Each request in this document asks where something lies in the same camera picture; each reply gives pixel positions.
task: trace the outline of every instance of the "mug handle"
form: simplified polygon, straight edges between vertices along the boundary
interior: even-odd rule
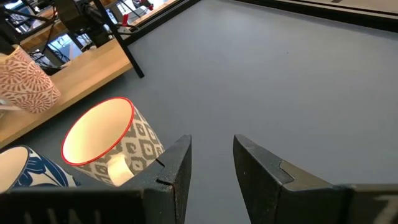
[[[134,177],[127,164],[127,157],[123,153],[113,156],[107,165],[109,178],[117,187]]]

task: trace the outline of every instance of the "red object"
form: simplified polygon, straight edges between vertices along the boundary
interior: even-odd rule
[[[127,20],[129,19],[129,14],[123,15],[122,26],[127,25]]]

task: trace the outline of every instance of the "blue and white mug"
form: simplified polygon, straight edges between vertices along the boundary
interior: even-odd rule
[[[0,153],[0,192],[15,187],[76,187],[77,182],[59,165],[27,146]]]

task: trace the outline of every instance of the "red rim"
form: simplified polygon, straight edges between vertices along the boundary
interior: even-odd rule
[[[123,131],[122,135],[119,137],[119,139],[118,139],[109,149],[105,150],[103,153],[101,153],[99,156],[95,157],[94,159],[91,159],[91,160],[86,161],[86,162],[81,162],[81,163],[72,163],[72,162],[69,162],[69,161],[65,158],[65,156],[63,155],[63,147],[65,146],[65,141],[67,140],[67,137],[68,137],[68,135],[69,135],[69,132],[70,132],[70,131],[72,130],[72,128],[76,125],[76,123],[77,123],[84,115],[86,115],[90,110],[92,110],[93,108],[97,107],[98,105],[100,105],[100,104],[102,104],[102,103],[105,103],[105,102],[107,102],[107,101],[109,101],[109,100],[114,100],[114,99],[126,100],[127,102],[130,103],[130,106],[131,106],[131,111],[132,111],[132,113],[131,113],[131,117],[130,117],[130,122],[129,122],[129,124],[127,125],[126,129]],[[125,98],[125,97],[121,97],[121,96],[112,97],[112,98],[109,98],[109,99],[107,99],[107,100],[104,100],[104,101],[102,101],[102,102],[100,102],[100,103],[97,103],[95,106],[93,106],[93,107],[90,108],[88,111],[86,111],[83,115],[81,115],[81,116],[79,117],[79,119],[77,119],[77,121],[74,122],[74,124],[72,125],[72,127],[69,129],[69,131],[68,131],[67,134],[65,135],[65,138],[63,139],[63,142],[62,142],[62,148],[61,148],[61,156],[62,156],[62,159],[63,159],[67,164],[69,164],[69,165],[71,165],[71,166],[82,166],[82,165],[89,164],[89,163],[91,163],[91,162],[93,162],[93,161],[95,161],[95,160],[101,158],[103,155],[105,155],[106,153],[108,153],[115,145],[117,145],[117,144],[119,143],[119,141],[122,140],[122,138],[123,138],[124,135],[126,135],[127,131],[129,130],[129,128],[130,128],[130,126],[131,126],[131,124],[132,124],[132,120],[134,119],[135,113],[136,113],[136,112],[135,112],[134,105],[133,105],[132,101],[129,100],[129,99],[127,99],[127,98]]]

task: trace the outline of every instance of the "blue pattern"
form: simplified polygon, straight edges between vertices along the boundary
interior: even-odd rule
[[[38,180],[36,180],[34,183],[32,174],[41,175],[42,178],[40,178],[40,180],[37,178]],[[80,183],[77,182],[71,175],[66,173],[61,167],[44,156],[40,156],[33,150],[29,149],[29,159],[27,161],[26,168],[19,177],[18,181],[15,183],[14,187],[74,187],[79,185]]]

